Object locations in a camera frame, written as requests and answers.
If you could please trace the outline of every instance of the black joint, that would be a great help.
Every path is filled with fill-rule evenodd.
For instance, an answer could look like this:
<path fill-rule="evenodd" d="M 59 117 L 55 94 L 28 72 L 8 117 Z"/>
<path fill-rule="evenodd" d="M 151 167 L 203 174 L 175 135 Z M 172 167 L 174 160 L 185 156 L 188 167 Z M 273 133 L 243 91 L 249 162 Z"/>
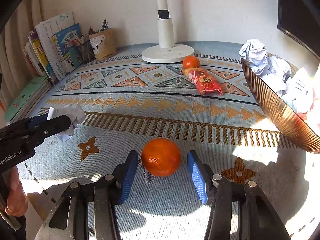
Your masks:
<path fill-rule="evenodd" d="M 169 18 L 169 10 L 159 10 L 159 19 L 168 19 Z"/>

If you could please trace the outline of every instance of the brown flower motif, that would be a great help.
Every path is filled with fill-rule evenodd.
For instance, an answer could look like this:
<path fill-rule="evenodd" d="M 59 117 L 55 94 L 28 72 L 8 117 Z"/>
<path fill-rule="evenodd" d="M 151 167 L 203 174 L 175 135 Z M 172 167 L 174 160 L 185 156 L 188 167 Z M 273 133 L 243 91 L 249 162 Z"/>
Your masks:
<path fill-rule="evenodd" d="M 256 175 L 256 172 L 246 169 L 244 167 L 243 160 L 240 157 L 238 157 L 236 159 L 234 168 L 223 171 L 221 175 L 227 179 L 233 180 L 233 182 L 235 183 L 244 185 L 244 182 L 247 179 L 251 179 L 254 175 Z"/>
<path fill-rule="evenodd" d="M 80 150 L 82 150 L 81 153 L 81 157 L 80 160 L 83 161 L 86 159 L 86 157 L 88 157 L 89 154 L 95 154 L 95 153 L 99 153 L 99 148 L 97 146 L 94 145 L 96 141 L 96 137 L 92 136 L 88 142 L 86 143 L 80 143 L 78 145 L 78 147 L 80 148 Z"/>

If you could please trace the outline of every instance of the lamp base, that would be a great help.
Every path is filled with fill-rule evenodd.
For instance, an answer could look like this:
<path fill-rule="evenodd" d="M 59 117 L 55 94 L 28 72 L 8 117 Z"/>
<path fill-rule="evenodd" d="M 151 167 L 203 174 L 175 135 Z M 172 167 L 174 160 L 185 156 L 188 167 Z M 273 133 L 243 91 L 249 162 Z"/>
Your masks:
<path fill-rule="evenodd" d="M 159 45 L 145 49 L 142 59 L 150 63 L 175 63 L 181 62 L 187 56 L 194 54 L 194 49 L 187 45 L 175 44 L 173 48 L 162 49 Z"/>

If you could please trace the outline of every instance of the green book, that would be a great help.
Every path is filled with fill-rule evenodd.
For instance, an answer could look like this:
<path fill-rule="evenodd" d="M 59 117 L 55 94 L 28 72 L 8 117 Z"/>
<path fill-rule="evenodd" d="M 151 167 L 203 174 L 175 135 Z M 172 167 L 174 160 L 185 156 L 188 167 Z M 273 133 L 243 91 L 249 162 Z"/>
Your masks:
<path fill-rule="evenodd" d="M 43 83 L 47 80 L 46 77 L 35 77 L 28 85 L 20 92 L 18 97 L 9 106 L 7 113 L 5 114 L 5 119 L 10 122 L 25 102 L 36 93 Z"/>

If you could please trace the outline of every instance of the white desk lamp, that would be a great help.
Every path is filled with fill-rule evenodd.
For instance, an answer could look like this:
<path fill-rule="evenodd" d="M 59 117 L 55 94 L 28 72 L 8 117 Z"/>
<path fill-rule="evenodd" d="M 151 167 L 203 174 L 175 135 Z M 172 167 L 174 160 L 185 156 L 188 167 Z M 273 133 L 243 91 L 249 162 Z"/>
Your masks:
<path fill-rule="evenodd" d="M 159 45 L 150 47 L 142 52 L 142 59 L 151 63 L 180 62 L 185 57 L 193 55 L 194 49 L 187 45 L 175 44 L 172 18 L 169 18 L 167 0 L 157 0 L 159 19 Z"/>

